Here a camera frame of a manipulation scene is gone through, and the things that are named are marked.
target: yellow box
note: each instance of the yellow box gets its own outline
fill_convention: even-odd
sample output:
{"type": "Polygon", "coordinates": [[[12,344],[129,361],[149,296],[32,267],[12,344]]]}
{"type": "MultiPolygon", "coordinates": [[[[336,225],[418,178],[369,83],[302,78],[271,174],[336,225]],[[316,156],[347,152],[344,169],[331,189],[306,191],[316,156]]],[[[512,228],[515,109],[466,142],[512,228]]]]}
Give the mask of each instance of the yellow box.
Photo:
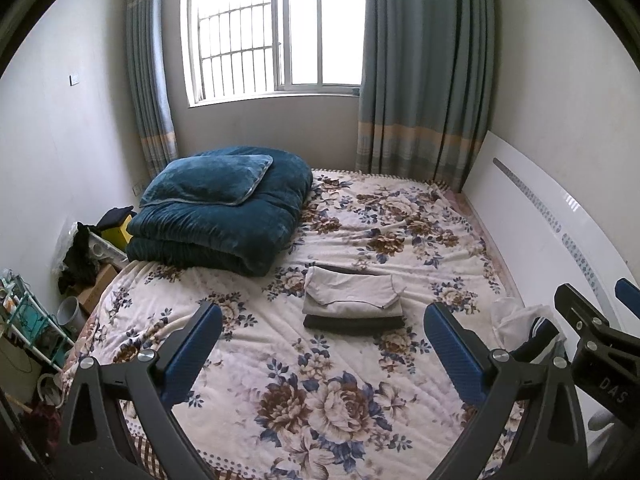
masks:
{"type": "Polygon", "coordinates": [[[100,235],[102,236],[102,238],[104,238],[108,242],[111,242],[121,251],[124,251],[127,248],[127,244],[129,243],[129,240],[133,238],[127,231],[127,226],[129,225],[129,222],[131,222],[131,215],[128,215],[124,219],[124,222],[119,227],[112,227],[111,229],[106,229],[100,232],[100,235]]]}

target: bed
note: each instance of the bed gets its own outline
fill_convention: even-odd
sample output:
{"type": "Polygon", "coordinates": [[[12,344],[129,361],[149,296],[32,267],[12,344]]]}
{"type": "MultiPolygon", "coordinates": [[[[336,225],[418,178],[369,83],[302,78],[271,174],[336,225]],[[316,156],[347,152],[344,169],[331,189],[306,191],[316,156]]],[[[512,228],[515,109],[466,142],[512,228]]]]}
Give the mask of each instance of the bed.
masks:
{"type": "MultiPolygon", "coordinates": [[[[446,302],[493,348],[489,308],[506,293],[478,228],[455,209],[433,184],[314,171],[296,235],[266,277],[129,264],[85,326],[65,384],[78,357],[129,360],[213,301],[223,335],[174,415],[221,478],[425,478],[473,409],[425,338],[424,309],[446,302]],[[305,329],[303,283],[314,263],[400,276],[405,327],[369,337],[305,329]]],[[[124,413],[162,478],[133,407],[125,403],[124,413]]],[[[487,472],[519,415],[516,407],[487,472]]]]}
{"type": "MultiPolygon", "coordinates": [[[[223,337],[174,414],[220,478],[426,478],[474,414],[424,336],[431,301],[494,348],[497,298],[553,304],[558,285],[571,283],[613,327],[640,335],[640,320],[614,294],[618,279],[636,283],[624,260],[544,171],[489,132],[463,192],[315,171],[300,227],[266,277],[143,262],[124,269],[82,331],[65,385],[79,357],[130,359],[215,301],[223,337]],[[307,331],[303,279],[313,263],[401,276],[405,329],[369,338],[307,331]]],[[[577,336],[556,322],[571,359],[577,336]]],[[[600,406],[578,396],[586,427],[600,406]]],[[[132,407],[124,412],[148,470],[164,478],[132,407]]],[[[501,464],[521,414],[515,404],[481,477],[501,464]]],[[[586,430],[590,462],[609,430],[586,430]]]]}

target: window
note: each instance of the window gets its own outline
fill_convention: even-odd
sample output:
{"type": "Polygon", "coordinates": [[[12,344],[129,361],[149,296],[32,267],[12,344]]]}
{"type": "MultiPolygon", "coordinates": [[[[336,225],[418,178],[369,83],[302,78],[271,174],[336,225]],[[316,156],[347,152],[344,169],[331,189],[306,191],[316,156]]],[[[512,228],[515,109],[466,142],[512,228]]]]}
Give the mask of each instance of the window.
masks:
{"type": "Polygon", "coordinates": [[[357,94],[365,0],[187,0],[194,100],[357,94]]]}

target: cable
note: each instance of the cable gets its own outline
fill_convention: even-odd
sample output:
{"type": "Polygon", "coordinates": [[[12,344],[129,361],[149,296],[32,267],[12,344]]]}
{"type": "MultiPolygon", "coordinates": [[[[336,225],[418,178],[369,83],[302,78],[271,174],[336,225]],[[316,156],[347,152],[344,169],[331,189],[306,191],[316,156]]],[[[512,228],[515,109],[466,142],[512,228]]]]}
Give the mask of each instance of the cable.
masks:
{"type": "Polygon", "coordinates": [[[33,372],[33,363],[31,363],[31,359],[29,359],[29,357],[27,356],[27,359],[29,359],[29,370],[22,370],[21,368],[18,368],[16,365],[14,365],[14,362],[11,361],[11,359],[9,358],[9,356],[7,354],[4,353],[4,350],[2,350],[2,347],[0,347],[0,352],[2,353],[2,355],[4,356],[4,358],[8,361],[8,363],[17,371],[19,371],[20,373],[23,374],[30,374],[31,372],[33,372]]]}

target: screw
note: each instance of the screw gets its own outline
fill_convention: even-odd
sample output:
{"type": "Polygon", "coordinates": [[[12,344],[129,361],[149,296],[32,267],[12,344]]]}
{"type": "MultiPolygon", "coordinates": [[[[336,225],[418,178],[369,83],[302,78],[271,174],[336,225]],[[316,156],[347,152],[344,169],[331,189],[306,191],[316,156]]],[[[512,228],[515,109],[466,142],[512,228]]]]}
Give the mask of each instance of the screw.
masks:
{"type": "Polygon", "coordinates": [[[83,370],[88,370],[94,364],[95,364],[95,359],[93,357],[85,357],[84,359],[82,359],[82,361],[80,361],[80,367],[83,370]]]}
{"type": "Polygon", "coordinates": [[[151,348],[145,348],[144,350],[138,352],[138,361],[146,363],[148,361],[151,361],[151,359],[153,359],[155,355],[156,352],[154,352],[151,348]]]}
{"type": "Polygon", "coordinates": [[[501,363],[505,363],[509,360],[509,352],[507,352],[506,350],[502,350],[501,348],[494,350],[492,352],[492,356],[494,356],[494,359],[496,361],[501,363]]]}
{"type": "Polygon", "coordinates": [[[554,365],[558,368],[566,368],[566,361],[561,357],[554,357],[554,365]]]}

